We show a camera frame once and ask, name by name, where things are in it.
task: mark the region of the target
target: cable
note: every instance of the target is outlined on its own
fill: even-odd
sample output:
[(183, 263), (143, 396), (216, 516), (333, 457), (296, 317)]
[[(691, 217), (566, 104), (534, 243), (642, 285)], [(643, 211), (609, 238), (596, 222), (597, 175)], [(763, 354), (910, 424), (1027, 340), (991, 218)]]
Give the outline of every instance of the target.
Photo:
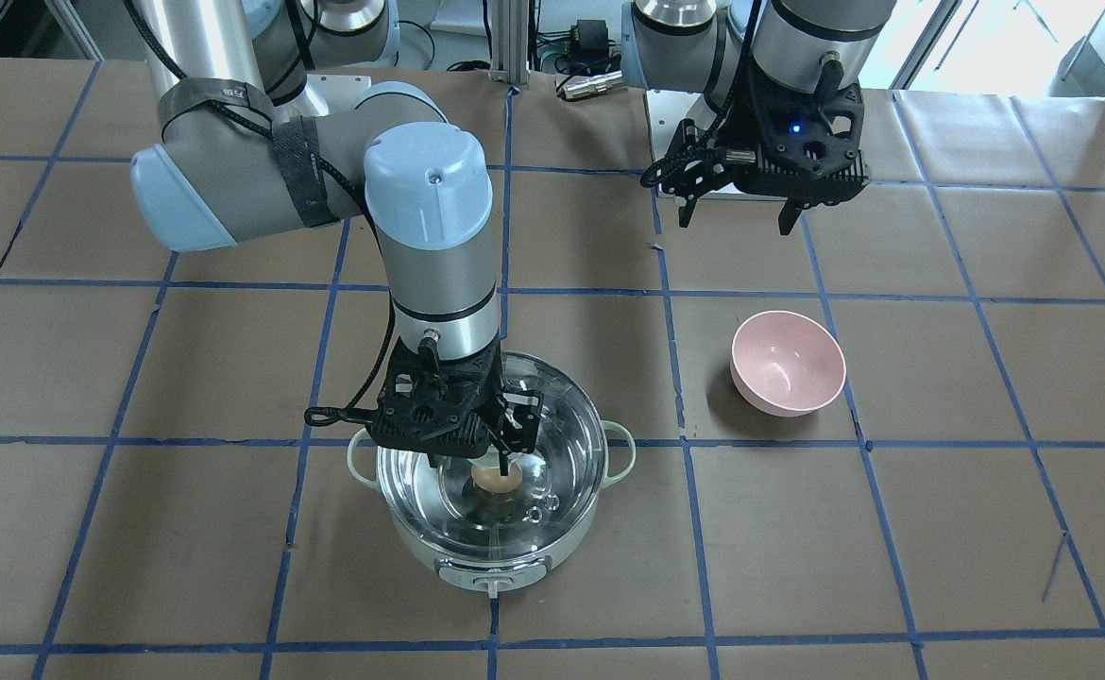
[(490, 0), (481, 0), (481, 22), (484, 24), (484, 48), (493, 61), (493, 34), (490, 33)]
[(552, 90), (552, 92), (557, 95), (557, 98), (565, 100), (565, 86), (567, 82), (571, 81), (571, 79), (579, 76), (579, 74), (590, 74), (590, 70), (594, 69), (594, 66), (599, 64), (608, 64), (603, 73), (612, 73), (615, 70), (615, 66), (619, 65), (620, 60), (620, 55), (610, 55), (603, 56), (601, 60), (596, 60), (588, 64), (578, 64), (573, 72), (570, 72), (567, 76), (565, 76), (565, 81), (557, 83), (556, 90)]
[[(306, 48), (309, 46), (309, 44), (314, 44), (314, 38), (316, 34), (318, 34), (319, 21), (322, 21), (322, 3), (315, 3), (314, 22), (309, 25), (309, 35), (307, 35), (307, 38), (305, 39)], [(288, 80), (288, 76), (291, 74), (293, 74), (293, 69), (296, 69), (296, 64), (298, 63), (302, 63), (302, 49), (299, 48), (296, 49), (296, 57), (294, 57), (293, 63), (288, 64), (288, 67), (284, 70), (284, 73), (276, 79), (276, 82), (271, 83), (271, 85), (269, 85), (267, 90), (264, 90), (264, 92), (266, 92), (266, 94), (271, 94), (272, 90), (276, 90), (276, 87), (284, 85), (284, 82)]]
[[(134, 27), (137, 28), (137, 33), (141, 34), (141, 39), (144, 40), (144, 42), (146, 42), (150, 51), (154, 52), (154, 55), (159, 57), (159, 61), (162, 62), (162, 65), (166, 66), (168, 72), (171, 72), (171, 74), (178, 77), (179, 81), (185, 81), (187, 77), (187, 73), (178, 65), (178, 63), (175, 60), (171, 59), (171, 55), (167, 53), (166, 49), (162, 48), (162, 42), (159, 42), (159, 39), (157, 39), (157, 36), (154, 34), (154, 31), (151, 31), (150, 27), (146, 24), (146, 18), (143, 17), (140, 12), (138, 12), (137, 6), (134, 4), (134, 0), (124, 0), (124, 1), (125, 1), (125, 10), (126, 12), (128, 12), (129, 18), (134, 20)], [(245, 129), (250, 129), (251, 133), (257, 134), (260, 135), (260, 137), (263, 137), (265, 139), (272, 138), (271, 128), (263, 127), (262, 125), (256, 124), (256, 122), (248, 119), (248, 117), (241, 115), (240, 113), (233, 112), (232, 108), (228, 107), (228, 105), (220, 102), (208, 102), (208, 104), (209, 107), (212, 108), (212, 111), (217, 112), (225, 119), (232, 121), (234, 122), (234, 124), (238, 124), (239, 126), (244, 127)], [(345, 190), (350, 198), (352, 198), (352, 201), (355, 201), (355, 206), (359, 208), (359, 212), (361, 212), (364, 219), (367, 220), (368, 227), (372, 229), (372, 237), (376, 237), (376, 223), (372, 221), (371, 216), (368, 215), (367, 201), (366, 199), (364, 199), (362, 190), (357, 190), (357, 188), (355, 188), (352, 182), (350, 182), (350, 180), (347, 179), (347, 176), (345, 176), (345, 174), (341, 174), (340, 169), (334, 167), (334, 165), (329, 164), (329, 160), (323, 158), (322, 156), (318, 156), (318, 158), (316, 158), (316, 164), (318, 164), (318, 167), (322, 168), (322, 170), (325, 171), (332, 179), (334, 179), (336, 185), (340, 186), (340, 188)], [(393, 304), (390, 301), (389, 322), (386, 324), (385, 327), (385, 339), (382, 341), (382, 343), (380, 343), (380, 353), (377, 354), (376, 363), (372, 366), (372, 370), (367, 375), (366, 381), (364, 381), (364, 384), (359, 387), (359, 390), (355, 393), (355, 397), (352, 400), (350, 400), (350, 404), (347, 405), (347, 408), (341, 409), (341, 414), (346, 415), (347, 411), (355, 408), (355, 405), (357, 405), (359, 399), (361, 399), (364, 395), (366, 395), (368, 388), (370, 388), (371, 384), (376, 380), (377, 374), (380, 374), (380, 366), (382, 366), (385, 363), (385, 354), (388, 353), (389, 341), (393, 338), (393, 324), (396, 324), (396, 314), (393, 314)], [(309, 422), (311, 410), (314, 409), (306, 409), (305, 412), (306, 422)], [(315, 427), (323, 427), (324, 425), (333, 425), (333, 422), (336, 421), (332, 420), (327, 422), (322, 422), (320, 425), (315, 425)]]
[(398, 23), (399, 24), (413, 25), (414, 28), (418, 28), (418, 30), (422, 31), (423, 34), (427, 34), (427, 40), (429, 40), (429, 42), (431, 42), (431, 57), (429, 57), (429, 60), (427, 60), (427, 65), (422, 66), (422, 70), (430, 69), (431, 64), (435, 63), (435, 38), (434, 38), (434, 35), (431, 35), (431, 31), (427, 30), (422, 25), (419, 25), (417, 22), (411, 22), (410, 19), (400, 19), (400, 21), (398, 21)]
[(483, 62), (481, 60), (470, 60), (466, 62), (456, 62), (450, 64), (446, 70), (450, 72), (480, 72), (480, 70), (488, 70), (490, 62)]
[(701, 135), (698, 142), (692, 144), (687, 149), (683, 149), (673, 156), (664, 156), (664, 158), (654, 160), (645, 171), (640, 174), (640, 186), (652, 189), (654, 186), (661, 185), (665, 176), (682, 171), (683, 168), (695, 163), (695, 160), (707, 158), (707, 143), (720, 129), (725, 121), (728, 119), (729, 113), (733, 111), (734, 94), (737, 93), (739, 83), (745, 81), (746, 70), (750, 67), (750, 44), (755, 40), (755, 21), (758, 19), (759, 9), (761, 9), (761, 0), (755, 0), (750, 3), (750, 18), (746, 21), (746, 34), (741, 39), (741, 55), (738, 56), (738, 67), (733, 74), (729, 92), (725, 95), (725, 103), (720, 104), (720, 111), (717, 113), (716, 119)]

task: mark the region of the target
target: blue tape line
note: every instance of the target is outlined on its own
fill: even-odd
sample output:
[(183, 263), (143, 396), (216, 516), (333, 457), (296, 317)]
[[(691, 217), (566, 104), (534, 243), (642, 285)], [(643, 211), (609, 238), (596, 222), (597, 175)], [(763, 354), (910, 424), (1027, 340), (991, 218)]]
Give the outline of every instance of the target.
[(120, 156), (62, 156), (57, 159), (60, 164), (133, 164), (133, 158), (122, 158)]
[(907, 632), (843, 632), (836, 636), (729, 636), (718, 638), (723, 647), (812, 646), (812, 645), (892, 645), (911, 642)]
[[(325, 356), (329, 346), (329, 331), (334, 327), (334, 313), (338, 304), (338, 283), (341, 280), (341, 263), (347, 257), (347, 242), (350, 238), (350, 220), (341, 220), (341, 236), (338, 237), (338, 251), (334, 260), (334, 271), (329, 275), (327, 284), (327, 308), (322, 317), (322, 335), (318, 339), (318, 353), (314, 362), (314, 381), (309, 387), (308, 405), (318, 405), (318, 397), (322, 393), (322, 378), (325, 373)], [(296, 482), (293, 488), (293, 499), (288, 506), (288, 526), (284, 530), (285, 547), (280, 555), (280, 572), (276, 572), (276, 589), (273, 592), (271, 601), (271, 617), (267, 623), (267, 649), (263, 651), (263, 663), (259, 668), (259, 676), (262, 680), (271, 677), (272, 656), (275, 650), (276, 639), (280, 636), (280, 619), (284, 611), (284, 594), (288, 586), (288, 573), (292, 567), (292, 547), (296, 543), (296, 524), (302, 513), (302, 498), (305, 491), (305, 470), (309, 460), (309, 439), (314, 429), (305, 426), (302, 429), (302, 448), (296, 457)]]
[[(1049, 180), (1052, 181), (1053, 188), (1055, 189), (1057, 196), (1062, 199), (1063, 205), (1067, 207), (1067, 202), (1062, 193), (1061, 186), (1059, 186), (1059, 184), (1055, 181), (1055, 178), (1050, 168), (1048, 167), (1048, 164), (1045, 164), (1042, 156), (1040, 156), (1039, 146), (1035, 146), (1035, 140), (1033, 140), (1033, 138), (1030, 136), (1027, 126), (1022, 124), (1022, 116), (1019, 116), (1018, 107), (1014, 107), (1013, 102), (1011, 103), (1011, 107), (1014, 108), (1014, 115), (1015, 117), (1019, 118), (1019, 124), (1022, 125), (1023, 134), (1028, 135), (1028, 140), (1029, 143), (1031, 143), (1031, 150), (1035, 153), (1036, 158), (1040, 160), (1040, 164), (1043, 166), (1045, 172), (1048, 172)], [(906, 117), (904, 117), (903, 112), (901, 111), (901, 102), (897, 101), (896, 95), (893, 96), (893, 109), (897, 115), (897, 119), (901, 121), (901, 128), (904, 135), (906, 135), (906, 143), (909, 144), (909, 150), (914, 155), (915, 163), (918, 164), (919, 171), (920, 174), (923, 174), (923, 179), (927, 181), (927, 184), (929, 185), (929, 174), (926, 171), (926, 166), (923, 164), (923, 160), (920, 160), (918, 144), (916, 144), (913, 130), (911, 129), (909, 124), (907, 124), (906, 122)], [(1022, 401), (1019, 400), (1018, 393), (1014, 390), (1014, 384), (1013, 381), (1011, 381), (1010, 372), (1007, 372), (1006, 369), (1006, 362), (1002, 358), (1000, 349), (998, 349), (998, 343), (996, 339), (993, 339), (993, 332), (992, 328), (989, 326), (989, 320), (985, 317), (985, 307), (981, 306), (979, 297), (977, 296), (977, 290), (975, 285), (971, 284), (971, 276), (968, 275), (967, 266), (965, 266), (964, 264), (964, 258), (959, 254), (959, 247), (957, 245), (957, 243), (955, 243), (955, 237), (951, 233), (950, 224), (948, 223), (948, 221), (946, 221), (946, 215), (945, 212), (943, 212), (943, 207), (938, 201), (938, 193), (934, 190), (932, 185), (929, 185), (927, 189), (929, 192), (929, 197), (932, 197), (934, 211), (936, 211), (938, 215), (939, 223), (943, 227), (943, 232), (945, 232), (946, 240), (948, 240), (948, 244), (950, 245), (951, 254), (955, 255), (955, 263), (957, 263), (957, 266), (959, 268), (959, 275), (964, 276), (965, 287), (968, 289), (968, 295), (970, 295), (972, 299), (971, 304), (977, 311), (977, 317), (979, 317), (980, 326), (985, 329), (985, 339), (988, 341), (989, 343), (989, 349), (993, 354), (993, 360), (998, 363), (998, 370), (1001, 373), (1002, 384), (1006, 387), (1007, 395), (1010, 396), (1011, 406), (1013, 406), (1014, 408), (1014, 414), (1018, 415), (1019, 426), (1022, 427), (1023, 429), (1024, 438), (1027, 438), (1029, 443), (1032, 443), (1032, 446), (1030, 447), (1031, 459), (1033, 460), (1033, 462), (1035, 462), (1036, 470), (1039, 470), (1041, 482), (1043, 482), (1043, 489), (1045, 492), (1048, 492), (1049, 503), (1052, 506), (1052, 511), (1056, 516), (1057, 524), (1061, 525), (1062, 531), (1065, 531), (1065, 534), (1069, 538), (1067, 546), (1070, 546), (1070, 556), (1074, 561), (1074, 564), (1077, 567), (1077, 573), (1078, 576), (1081, 577), (1082, 586), (1085, 589), (1085, 595), (1087, 595), (1088, 603), (1091, 603), (1091, 608), (1093, 608), (1094, 610), (1094, 617), (1097, 620), (1097, 625), (1099, 625), (1102, 634), (1104, 634), (1105, 637), (1105, 615), (1102, 614), (1102, 606), (1099, 599), (1097, 599), (1097, 595), (1094, 592), (1094, 586), (1093, 584), (1091, 584), (1091, 578), (1088, 577), (1088, 573), (1085, 572), (1085, 565), (1081, 559), (1081, 553), (1077, 550), (1077, 542), (1074, 538), (1074, 535), (1070, 532), (1070, 523), (1065, 521), (1065, 514), (1061, 509), (1061, 501), (1056, 499), (1056, 491), (1055, 488), (1052, 485), (1052, 481), (1049, 478), (1049, 471), (1048, 469), (1044, 468), (1043, 459), (1040, 457), (1040, 449), (1034, 444), (1035, 437), (1033, 437), (1031, 433), (1031, 427), (1028, 423), (1027, 414), (1023, 412)]]
[(367, 642), (277, 642), (275, 653), (297, 652), (473, 652), (486, 649), (484, 640), (431, 640), (411, 642), (386, 640)]
[[(653, 233), (661, 236), (661, 215), (657, 212), (657, 191), (649, 190), (649, 206), (653, 208)], [(666, 336), (670, 341), (670, 376), (674, 386), (674, 411), (678, 417), (678, 428), (686, 428), (686, 406), (683, 405), (683, 381), (678, 370), (678, 341), (674, 336), (674, 310), (670, 302), (670, 268), (666, 252), (657, 250), (657, 274), (661, 276), (661, 302), (666, 315)]]
[(502, 619), (502, 599), (490, 599), (490, 637), (486, 640), (486, 663), (484, 677), (486, 680), (497, 680), (497, 628)]
[[(0, 276), (0, 285), (61, 285), (61, 287), (108, 287), (108, 289), (156, 289), (157, 281), (110, 280), (110, 279), (27, 279), (27, 276)], [(324, 283), (286, 283), (273, 281), (172, 281), (172, 289), (249, 289), (249, 290), (327, 290)], [(340, 283), (338, 290), (385, 293), (385, 284)], [(575, 287), (526, 287), (526, 285), (499, 285), (497, 292), (506, 295), (615, 295), (656, 296), (661, 289), (575, 289)], [(817, 293), (793, 292), (793, 290), (674, 290), (671, 297), (755, 297), (755, 299), (803, 299), (815, 301)], [(964, 295), (912, 295), (907, 293), (829, 293), (831, 301), (909, 301), (909, 302), (972, 302)], [(977, 296), (976, 301), (994, 302), (1000, 305), (1105, 305), (1105, 297), (1011, 297)]]
[[(1041, 185), (981, 185), (972, 181), (928, 181), (916, 179), (873, 179), (876, 186), (933, 186), (936, 189), (989, 189), (994, 191), (1053, 191), (1057, 185), (1053, 179), (1051, 186)], [(1084, 193), (1105, 193), (1105, 186), (1061, 186), (1066, 191)]]
[[(99, 63), (96, 62), (95, 70), (98, 70), (98, 66)], [(94, 80), (95, 70), (92, 70), (92, 81)], [(69, 598), (70, 588), (74, 585), (74, 576), (77, 574), (78, 563), (82, 561), (82, 548), (86, 546), (87, 533), (90, 533), (91, 524), (94, 521), (95, 509), (99, 504), (99, 492), (103, 491), (104, 479), (107, 478), (107, 469), (110, 468), (113, 452), (116, 451), (116, 438), (120, 436), (120, 427), (125, 423), (125, 415), (128, 412), (129, 401), (133, 400), (134, 388), (137, 387), (137, 378), (140, 375), (141, 365), (146, 362), (146, 353), (150, 348), (150, 338), (154, 336), (154, 328), (162, 315), (160, 311), (162, 311), (167, 290), (169, 290), (168, 283), (171, 282), (173, 268), (176, 268), (178, 259), (178, 253), (171, 253), (171, 259), (167, 262), (166, 271), (162, 274), (162, 284), (160, 284), (159, 293), (154, 302), (156, 311), (150, 314), (150, 318), (146, 323), (146, 332), (141, 335), (141, 343), (137, 348), (137, 357), (134, 358), (133, 370), (129, 370), (128, 379), (125, 383), (125, 391), (120, 396), (120, 408), (116, 409), (116, 418), (112, 422), (107, 447), (104, 448), (103, 458), (99, 460), (99, 468), (95, 471), (94, 483), (91, 485), (91, 495), (87, 496), (86, 511), (82, 513), (82, 524), (78, 526), (78, 534), (74, 538), (74, 550), (70, 552), (70, 562), (65, 566), (65, 575), (62, 578), (61, 588), (57, 589), (56, 601), (53, 604), (53, 614), (50, 616), (46, 629), (44, 629), (42, 652), (35, 656), (35, 667), (33, 674), (31, 674), (31, 679), (33, 680), (42, 679), (44, 663), (49, 661), (49, 653), (56, 637), (56, 628), (62, 623), (62, 615), (65, 613), (65, 601)]]
[[(829, 293), (825, 290), (825, 281), (821, 276), (821, 263), (817, 259), (817, 249), (812, 243), (812, 232), (809, 229), (809, 220), (800, 216), (800, 233), (803, 237), (803, 244), (809, 251), (809, 262), (812, 266), (812, 276), (817, 283), (817, 295), (821, 297), (821, 311), (825, 317), (825, 327), (834, 339), (842, 343), (838, 337), (838, 326), (834, 322), (833, 308), (829, 305)], [(919, 680), (927, 680), (926, 661), (923, 658), (918, 639), (918, 625), (914, 619), (914, 610), (909, 604), (909, 590), (906, 587), (906, 575), (901, 568), (901, 558), (897, 555), (897, 543), (893, 537), (893, 526), (888, 524), (888, 512), (884, 506), (884, 495), (881, 494), (881, 483), (876, 479), (875, 465), (872, 464), (872, 453), (867, 450), (867, 439), (864, 438), (861, 420), (859, 417), (859, 406), (855, 405), (855, 389), (851, 387), (850, 378), (842, 385), (842, 395), (846, 397), (846, 407), (851, 411), (851, 418), (855, 423), (855, 441), (859, 443), (860, 458), (863, 461), (863, 473), (867, 475), (867, 487), (872, 491), (872, 501), (875, 503), (876, 520), (881, 523), (881, 533), (884, 536), (884, 546), (888, 552), (888, 564), (893, 568), (893, 578), (897, 584), (897, 594), (901, 598), (901, 610), (906, 620), (906, 634), (909, 636), (911, 649), (914, 655), (914, 666), (918, 668)]]
[(662, 296), (661, 289), (505, 289), (511, 295), (617, 295), (617, 296)]
[(720, 658), (716, 651), (716, 625), (712, 618), (712, 586), (707, 578), (707, 555), (704, 552), (704, 522), (699, 517), (698, 487), (695, 483), (695, 461), (692, 447), (683, 443), (683, 470), (686, 471), (686, 502), (692, 509), (692, 537), (695, 542), (695, 569), (699, 582), (699, 606), (704, 613), (704, 642), (707, 646), (712, 680), (720, 680)]
[(1030, 630), (946, 630), (922, 632), (924, 642), (959, 642), (975, 640), (1063, 640), (1064, 638), (1101, 638), (1097, 628), (1041, 628)]
[(1074, 208), (1070, 205), (1070, 198), (1065, 197), (1065, 192), (1061, 188), (1061, 185), (1056, 181), (1056, 176), (1052, 171), (1052, 166), (1049, 165), (1049, 160), (1043, 156), (1043, 151), (1040, 150), (1039, 143), (1035, 142), (1035, 137), (1031, 134), (1031, 128), (1027, 126), (1027, 121), (1023, 121), (1022, 112), (1018, 108), (1018, 98), (1011, 96), (1010, 100), (1011, 111), (1014, 112), (1014, 117), (1018, 119), (1018, 124), (1023, 128), (1023, 135), (1027, 135), (1027, 143), (1031, 145), (1031, 150), (1035, 153), (1036, 159), (1040, 159), (1040, 165), (1043, 167), (1044, 174), (1048, 174), (1049, 181), (1056, 188), (1056, 197), (1061, 198), (1061, 206), (1065, 208), (1065, 215), (1070, 216), (1070, 221), (1074, 224), (1074, 231), (1077, 232), (1077, 238), (1080, 238), (1082, 245), (1085, 249), (1085, 254), (1094, 263), (1094, 270), (1097, 271), (1097, 275), (1102, 279), (1102, 285), (1105, 285), (1105, 269), (1102, 268), (1102, 262), (1097, 259), (1097, 254), (1094, 253), (1094, 247), (1088, 243), (1088, 238), (1085, 237), (1085, 231), (1081, 227), (1081, 221), (1077, 216), (1074, 215)]
[(380, 284), (359, 284), (359, 283), (340, 283), (338, 284), (338, 290), (354, 290), (354, 292), (359, 293), (388, 293), (388, 285)]
[(555, 172), (555, 174), (583, 174), (583, 176), (591, 176), (591, 174), (629, 174), (629, 176), (640, 177), (643, 171), (640, 169), (632, 168), (615, 168), (615, 169), (589, 169), (589, 168), (554, 168), (554, 167), (543, 167), (543, 166), (508, 166), (513, 171), (544, 171), (544, 172)]
[[(1070, 638), (1102, 638), (1099, 628), (1033, 628), (1001, 630), (933, 630), (918, 634), (923, 642), (958, 642), (987, 640), (1070, 640)], [(828, 646), (828, 645), (909, 645), (905, 632), (841, 632), (815, 636), (722, 636), (717, 647), (759, 646)], [(298, 641), (280, 642), (275, 653), (332, 653), (332, 652), (440, 652), (487, 651), (488, 640), (372, 640), (372, 641)], [(499, 650), (588, 650), (588, 649), (652, 649), (653, 647), (703, 647), (702, 637), (672, 638), (532, 638), (501, 642)], [(39, 653), (41, 645), (0, 645), (0, 656), (31, 656)], [(51, 655), (214, 655), (263, 653), (263, 642), (214, 642), (214, 645), (53, 645)]]
[(65, 146), (65, 140), (70, 137), (70, 130), (74, 129), (74, 123), (78, 119), (78, 112), (82, 111), (82, 104), (86, 103), (87, 94), (91, 94), (91, 86), (94, 85), (95, 75), (99, 73), (99, 63), (95, 62), (91, 66), (91, 74), (87, 75), (87, 81), (82, 85), (82, 92), (78, 94), (77, 102), (74, 103), (74, 111), (70, 112), (69, 119), (65, 121), (65, 127), (62, 129), (61, 137), (56, 138), (56, 144), (53, 146), (52, 158), (49, 158), (49, 163), (44, 165), (44, 171), (40, 172), (40, 179), (35, 181), (35, 189), (31, 192), (31, 197), (28, 198), (28, 203), (24, 206), (24, 210), (20, 216), (20, 221), (17, 223), (17, 228), (11, 236), (11, 240), (8, 241), (8, 247), (3, 251), (3, 257), (0, 258), (0, 271), (3, 271), (3, 265), (8, 262), (8, 258), (11, 257), (11, 250), (14, 244), (17, 244), (17, 239), (20, 238), (23, 232), (24, 224), (28, 223), (28, 218), (31, 216), (31, 211), (35, 207), (35, 201), (40, 198), (40, 193), (44, 190), (44, 185), (49, 181), (49, 176), (53, 171), (53, 160), (57, 156), (62, 155), (62, 147)]
[[(653, 212), (653, 233), (661, 236), (661, 215), (657, 211), (657, 191), (649, 190), (649, 208)], [(670, 299), (670, 269), (666, 252), (657, 249), (657, 271), (661, 276), (661, 304), (666, 316), (666, 339), (670, 346), (670, 375), (674, 386), (674, 415), (678, 419), (678, 430), (686, 430), (686, 405), (683, 401), (683, 383), (678, 367), (678, 342), (674, 336), (674, 310)], [(712, 680), (720, 680), (720, 659), (716, 651), (716, 627), (712, 620), (712, 589), (707, 579), (707, 556), (704, 553), (704, 525), (699, 520), (698, 490), (695, 487), (695, 463), (691, 444), (686, 437), (681, 439), (683, 470), (686, 473), (686, 500), (692, 509), (692, 537), (695, 542), (695, 569), (699, 584), (699, 607), (704, 619), (704, 640), (707, 646), (708, 672)]]
[(172, 281), (172, 289), (238, 289), (238, 290), (328, 290), (328, 283), (272, 283), (244, 281)]
[(28, 156), (21, 154), (0, 154), (0, 160), (14, 160), (14, 163), (35, 163), (35, 164), (48, 164), (52, 159), (52, 156)]
[[(349, 438), (311, 438), (309, 448), (336, 447), (346, 448)], [(108, 442), (107, 437), (56, 437), (0, 435), (0, 443), (35, 443), (43, 447), (94, 447)], [(246, 448), (296, 448), (302, 444), (299, 439), (217, 439), (206, 437), (117, 437), (117, 447), (246, 447)], [(635, 439), (635, 444), (642, 448), (674, 448), (690, 443), (693, 449), (734, 448), (734, 449), (846, 449), (859, 447), (855, 439)], [(361, 447), (375, 447), (370, 439), (362, 440)], [(874, 448), (882, 449), (1085, 449), (1105, 450), (1105, 442), (1084, 442), (1083, 440), (1050, 440), (1044, 442), (1027, 442), (1023, 439), (875, 439)]]
[(787, 297), (815, 301), (817, 293), (798, 290), (669, 290), (671, 297)]
[(537, 638), (498, 645), (504, 650), (606, 650), (625, 647), (703, 647), (706, 638)]

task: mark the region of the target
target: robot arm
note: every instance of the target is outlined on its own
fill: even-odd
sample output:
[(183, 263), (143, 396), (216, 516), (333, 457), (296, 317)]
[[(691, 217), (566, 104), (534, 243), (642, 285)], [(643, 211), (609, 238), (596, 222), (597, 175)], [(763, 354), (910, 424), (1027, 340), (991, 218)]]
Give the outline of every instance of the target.
[(712, 111), (678, 124), (642, 184), (681, 201), (723, 186), (787, 198), (781, 233), (800, 211), (854, 198), (867, 185), (859, 149), (859, 72), (896, 0), (639, 0), (625, 8), (625, 81), (703, 92)]
[(504, 393), (492, 184), (473, 135), (398, 82), (352, 111), (276, 122), (238, 0), (126, 4), (169, 65), (151, 60), (162, 144), (133, 167), (155, 236), (210, 250), (366, 216), (398, 328), (379, 408), (307, 422), (360, 422), (382, 447), (432, 457), (496, 450), (506, 474), (506, 456), (535, 448), (540, 398)]

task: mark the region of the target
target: black velcro strap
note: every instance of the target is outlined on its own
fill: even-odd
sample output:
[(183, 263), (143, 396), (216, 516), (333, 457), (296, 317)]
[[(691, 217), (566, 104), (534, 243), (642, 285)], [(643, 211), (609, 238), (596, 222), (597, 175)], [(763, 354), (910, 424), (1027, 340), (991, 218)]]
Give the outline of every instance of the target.
[(716, 11), (716, 51), (712, 53), (712, 72), (707, 74), (707, 83), (704, 85), (705, 100), (716, 88), (716, 82), (720, 81), (720, 66), (725, 65), (725, 44), (728, 43), (729, 35), (728, 18), (728, 8), (720, 8)]
[(314, 119), (297, 116), (276, 126), (271, 135), (276, 151), (276, 165), (281, 177), (288, 187), (296, 215), (302, 216), (305, 227), (322, 227), (337, 221), (329, 211), (325, 181), (322, 179), (322, 158), (318, 147), (318, 126)]
[(209, 102), (220, 102), (234, 107), (246, 107), (270, 121), (273, 113), (271, 96), (249, 82), (224, 81), (219, 77), (185, 77), (159, 100), (159, 121), (162, 129), (171, 121)]

